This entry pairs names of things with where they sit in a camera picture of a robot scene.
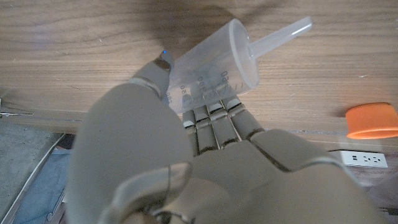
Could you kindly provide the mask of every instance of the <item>orange lid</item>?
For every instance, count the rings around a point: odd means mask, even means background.
[[[398,114],[389,103],[370,103],[346,113],[351,139],[380,139],[398,136]]]

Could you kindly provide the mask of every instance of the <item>floor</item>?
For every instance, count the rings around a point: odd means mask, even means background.
[[[61,134],[0,121],[0,220]]]

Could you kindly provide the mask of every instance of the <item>robotic hand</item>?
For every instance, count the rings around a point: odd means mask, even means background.
[[[183,114],[162,54],[88,112],[68,178],[71,223],[383,223],[345,167],[234,96]]]

